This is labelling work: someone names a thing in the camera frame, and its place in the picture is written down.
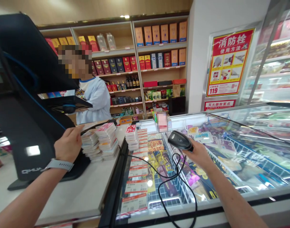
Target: barcode scanner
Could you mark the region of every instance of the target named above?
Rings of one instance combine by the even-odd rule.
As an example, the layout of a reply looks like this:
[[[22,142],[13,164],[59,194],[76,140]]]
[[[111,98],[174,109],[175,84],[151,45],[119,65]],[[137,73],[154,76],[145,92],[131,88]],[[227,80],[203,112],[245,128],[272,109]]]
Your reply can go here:
[[[190,152],[193,151],[193,146],[190,139],[181,132],[173,131],[168,138],[168,142],[172,146],[179,149],[188,150]]]

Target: red poster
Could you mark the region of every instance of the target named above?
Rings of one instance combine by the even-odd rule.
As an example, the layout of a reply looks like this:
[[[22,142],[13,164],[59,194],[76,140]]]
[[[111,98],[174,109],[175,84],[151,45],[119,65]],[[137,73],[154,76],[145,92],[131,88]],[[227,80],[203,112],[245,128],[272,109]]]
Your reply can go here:
[[[236,100],[205,102],[204,111],[222,109],[222,108],[231,108],[235,106],[235,103],[236,103]]]
[[[254,30],[214,38],[207,97],[238,94]]]

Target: black cable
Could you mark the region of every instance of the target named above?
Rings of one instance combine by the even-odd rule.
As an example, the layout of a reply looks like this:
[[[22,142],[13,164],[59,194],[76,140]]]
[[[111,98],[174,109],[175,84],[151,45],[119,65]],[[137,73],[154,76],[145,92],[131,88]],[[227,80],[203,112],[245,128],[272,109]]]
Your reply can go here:
[[[144,160],[144,159],[142,159],[142,158],[139,158],[139,157],[136,157],[136,156],[133,156],[133,155],[125,155],[125,154],[122,154],[122,155],[124,155],[124,156],[129,156],[129,157],[134,157],[134,158],[138,158],[138,159],[140,159],[140,160],[143,160],[143,161],[146,162],[148,165],[150,165],[150,166],[153,168],[153,170],[154,170],[158,175],[160,175],[160,176],[162,176],[162,177],[168,179],[168,180],[162,182],[162,183],[158,186],[158,196],[160,197],[161,203],[162,203],[163,208],[164,208],[164,210],[165,210],[165,212],[166,212],[166,214],[167,214],[168,219],[172,222],[172,224],[173,224],[176,228],[181,228],[181,227],[179,227],[179,226],[174,222],[173,218],[170,216],[169,212],[167,211],[166,206],[165,206],[165,204],[164,204],[164,202],[163,202],[163,199],[162,199],[161,193],[160,193],[160,187],[162,186],[162,184],[164,184],[164,183],[166,183],[166,182],[168,182],[168,181],[171,181],[171,180],[173,180],[173,179],[179,177],[179,178],[184,182],[184,184],[185,184],[185,185],[190,189],[191,193],[193,194],[193,197],[195,198],[195,205],[196,205],[195,216],[193,217],[192,224],[191,224],[191,226],[190,226],[189,228],[194,227],[194,225],[195,225],[195,223],[196,223],[196,220],[197,220],[197,212],[198,212],[197,199],[196,199],[196,196],[195,196],[193,190],[190,188],[189,184],[187,184],[187,183],[186,183],[186,182],[185,182],[185,181],[180,177],[180,173],[182,172],[183,167],[184,167],[184,165],[185,165],[186,155],[185,155],[185,157],[184,157],[183,165],[182,165],[182,167],[181,167],[180,170],[179,170],[178,166],[179,166],[179,162],[180,162],[180,160],[181,160],[181,155],[178,154],[178,153],[174,153],[174,154],[172,155],[171,159],[172,159],[173,163],[175,163],[173,156],[174,156],[174,155],[179,155],[179,160],[178,160],[177,163],[175,163],[175,164],[176,164],[176,166],[175,166],[176,174],[173,175],[173,176],[163,176],[163,175],[161,175],[161,174],[160,174],[160,173],[159,173],[159,172],[158,172],[158,171],[157,171],[157,170],[156,170],[156,169],[155,169],[155,168],[154,168],[154,167],[153,167],[149,162],[147,162],[146,160]]]

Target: refrigerator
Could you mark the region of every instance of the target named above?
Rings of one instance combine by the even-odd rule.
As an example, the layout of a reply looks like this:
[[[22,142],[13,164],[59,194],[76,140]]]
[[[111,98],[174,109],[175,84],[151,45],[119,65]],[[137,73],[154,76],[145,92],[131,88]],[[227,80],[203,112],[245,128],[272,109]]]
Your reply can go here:
[[[257,210],[270,227],[290,225],[290,103],[171,116],[166,132],[159,132],[154,120],[134,124],[148,143],[137,151],[123,144],[99,227],[174,227],[171,220],[186,221],[180,227],[189,227],[194,217],[194,227],[228,227],[219,216],[223,208],[206,173],[188,158],[183,163],[182,151],[168,143],[173,130],[202,142],[228,181],[262,211]],[[160,185],[165,179],[128,155],[142,157],[168,177],[184,167],[180,178]]]

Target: white wall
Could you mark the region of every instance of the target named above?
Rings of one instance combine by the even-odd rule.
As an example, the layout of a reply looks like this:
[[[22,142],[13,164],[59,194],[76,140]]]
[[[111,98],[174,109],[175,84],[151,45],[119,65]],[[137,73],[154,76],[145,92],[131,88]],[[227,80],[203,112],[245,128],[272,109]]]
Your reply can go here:
[[[209,35],[262,21],[270,0],[194,0],[190,9],[186,100],[188,113],[201,111]]]

